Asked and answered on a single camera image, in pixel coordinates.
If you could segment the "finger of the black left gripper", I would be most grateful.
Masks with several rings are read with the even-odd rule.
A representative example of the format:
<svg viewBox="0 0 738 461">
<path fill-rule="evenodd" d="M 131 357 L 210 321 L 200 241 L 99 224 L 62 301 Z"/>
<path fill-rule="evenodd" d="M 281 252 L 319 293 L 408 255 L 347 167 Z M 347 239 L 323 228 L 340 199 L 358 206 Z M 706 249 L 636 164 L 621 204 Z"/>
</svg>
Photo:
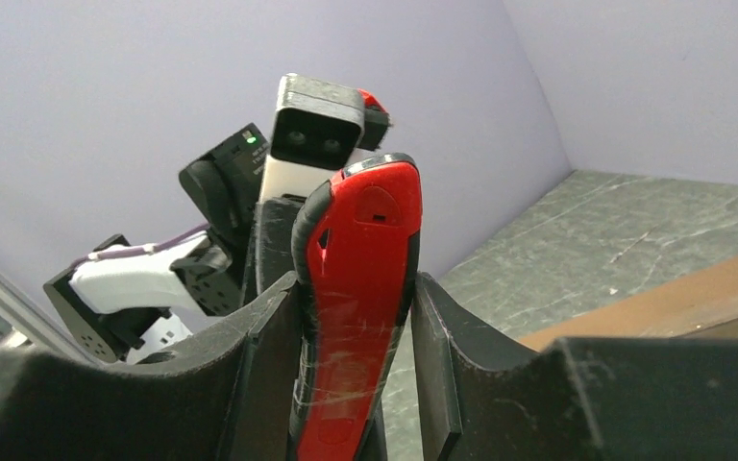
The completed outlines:
<svg viewBox="0 0 738 461">
<path fill-rule="evenodd" d="M 292 227 L 303 202 L 274 198 L 257 204 L 241 288 L 241 304 L 253 301 L 294 267 Z"/>
</svg>

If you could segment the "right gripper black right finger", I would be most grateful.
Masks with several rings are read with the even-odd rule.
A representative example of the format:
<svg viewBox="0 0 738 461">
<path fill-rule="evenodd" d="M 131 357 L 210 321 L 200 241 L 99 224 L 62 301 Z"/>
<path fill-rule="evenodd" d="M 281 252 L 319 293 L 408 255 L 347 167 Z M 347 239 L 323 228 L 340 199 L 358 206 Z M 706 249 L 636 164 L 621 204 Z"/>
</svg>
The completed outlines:
<svg viewBox="0 0 738 461">
<path fill-rule="evenodd" d="M 411 310 L 427 460 L 738 460 L 738 340 L 563 337 L 536 352 L 430 275 Z"/>
</svg>

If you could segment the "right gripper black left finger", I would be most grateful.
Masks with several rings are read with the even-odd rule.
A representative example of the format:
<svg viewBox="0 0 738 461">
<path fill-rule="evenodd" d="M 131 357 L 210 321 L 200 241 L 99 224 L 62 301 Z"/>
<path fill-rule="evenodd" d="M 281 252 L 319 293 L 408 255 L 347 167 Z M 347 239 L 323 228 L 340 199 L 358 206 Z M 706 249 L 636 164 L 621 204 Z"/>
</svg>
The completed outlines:
<svg viewBox="0 0 738 461">
<path fill-rule="evenodd" d="M 0 460 L 283 460 L 299 367 L 299 286 L 136 365 L 0 348 Z"/>
</svg>

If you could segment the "red utility knife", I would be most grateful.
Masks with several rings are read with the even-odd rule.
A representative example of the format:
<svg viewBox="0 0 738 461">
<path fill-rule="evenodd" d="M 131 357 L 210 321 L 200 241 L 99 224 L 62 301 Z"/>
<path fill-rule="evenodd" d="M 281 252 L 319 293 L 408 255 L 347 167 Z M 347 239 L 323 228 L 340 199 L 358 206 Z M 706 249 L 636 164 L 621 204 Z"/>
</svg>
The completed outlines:
<svg viewBox="0 0 738 461">
<path fill-rule="evenodd" d="M 412 303 L 423 216 L 414 159 L 349 165 L 305 200 L 290 249 L 304 332 L 294 460 L 358 460 L 381 409 Z"/>
</svg>

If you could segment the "brown cardboard express box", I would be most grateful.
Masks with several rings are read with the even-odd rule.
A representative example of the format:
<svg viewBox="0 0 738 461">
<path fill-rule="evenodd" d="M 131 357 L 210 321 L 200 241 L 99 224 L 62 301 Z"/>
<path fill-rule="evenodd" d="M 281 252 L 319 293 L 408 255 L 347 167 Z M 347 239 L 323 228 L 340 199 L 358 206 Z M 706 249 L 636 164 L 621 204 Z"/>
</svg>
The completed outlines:
<svg viewBox="0 0 738 461">
<path fill-rule="evenodd" d="M 540 351 L 566 336 L 738 338 L 738 256 L 519 341 Z"/>
</svg>

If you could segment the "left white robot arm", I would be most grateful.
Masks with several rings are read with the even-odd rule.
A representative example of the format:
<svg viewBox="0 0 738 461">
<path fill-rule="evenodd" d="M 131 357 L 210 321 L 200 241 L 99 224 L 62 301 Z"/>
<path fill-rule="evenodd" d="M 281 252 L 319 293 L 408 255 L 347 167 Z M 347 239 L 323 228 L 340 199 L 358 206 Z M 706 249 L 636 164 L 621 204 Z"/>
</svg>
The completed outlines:
<svg viewBox="0 0 738 461">
<path fill-rule="evenodd" d="M 135 364 L 191 335 L 179 312 L 222 318 L 258 295 L 268 152 L 257 125 L 243 126 L 178 174 L 204 223 L 158 243 L 115 234 L 44 283 L 81 347 L 104 363 Z"/>
</svg>

